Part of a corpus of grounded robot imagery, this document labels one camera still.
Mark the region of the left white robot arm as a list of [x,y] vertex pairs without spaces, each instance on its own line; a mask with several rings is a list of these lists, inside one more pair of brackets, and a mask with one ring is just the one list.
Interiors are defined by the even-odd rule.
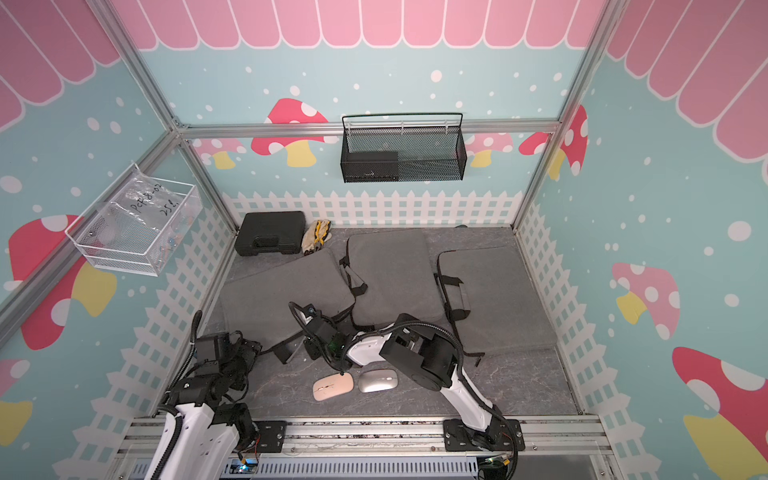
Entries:
[[147,479],[217,479],[232,454],[245,464],[261,440],[248,406],[230,394],[248,392],[261,344],[240,331],[200,336],[202,318],[194,314],[186,369],[158,406],[165,422]]

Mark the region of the pink computer mouse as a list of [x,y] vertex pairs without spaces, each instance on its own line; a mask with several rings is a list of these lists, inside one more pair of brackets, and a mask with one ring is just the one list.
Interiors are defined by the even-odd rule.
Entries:
[[350,374],[334,374],[317,380],[312,386],[313,398],[326,401],[354,389],[354,379]]

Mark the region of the silver computer mouse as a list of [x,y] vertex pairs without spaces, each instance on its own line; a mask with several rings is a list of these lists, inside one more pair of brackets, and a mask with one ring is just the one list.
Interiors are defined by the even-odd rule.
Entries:
[[360,374],[358,388],[362,393],[374,393],[397,388],[399,379],[393,369],[376,369]]

